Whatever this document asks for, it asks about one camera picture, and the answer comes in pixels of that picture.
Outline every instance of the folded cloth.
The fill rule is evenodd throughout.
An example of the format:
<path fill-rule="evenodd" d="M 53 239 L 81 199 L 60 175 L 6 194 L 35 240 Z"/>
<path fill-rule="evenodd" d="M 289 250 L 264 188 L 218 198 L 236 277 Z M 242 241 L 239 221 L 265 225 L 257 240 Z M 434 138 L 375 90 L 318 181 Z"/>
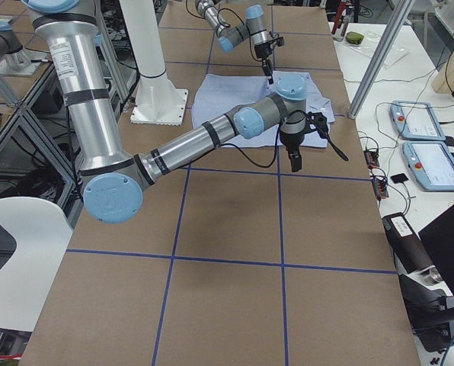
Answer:
<path fill-rule="evenodd" d="M 275 71 L 273 73 L 274 84 L 269 85 L 263 76 L 218 76 L 207 74 L 202 85 L 195 95 L 192 107 L 193 127 L 198 127 L 203 122 L 212 120 L 233 107 L 240 104 L 249 104 L 259 101 L 275 91 L 277 80 L 283 75 L 293 72 Z M 312 81 L 307 72 L 296 72 L 306 79 L 308 96 L 306 99 L 306 111 L 322 112 L 327 122 L 334 122 L 331 101 L 324 98 Z M 276 138 L 277 126 L 271 127 L 253 139 L 246 140 L 242 136 L 236 136 L 230 143 L 239 147 L 273 146 Z M 305 135 L 302 146 L 326 147 L 327 140 L 321 139 L 317 133 Z"/>

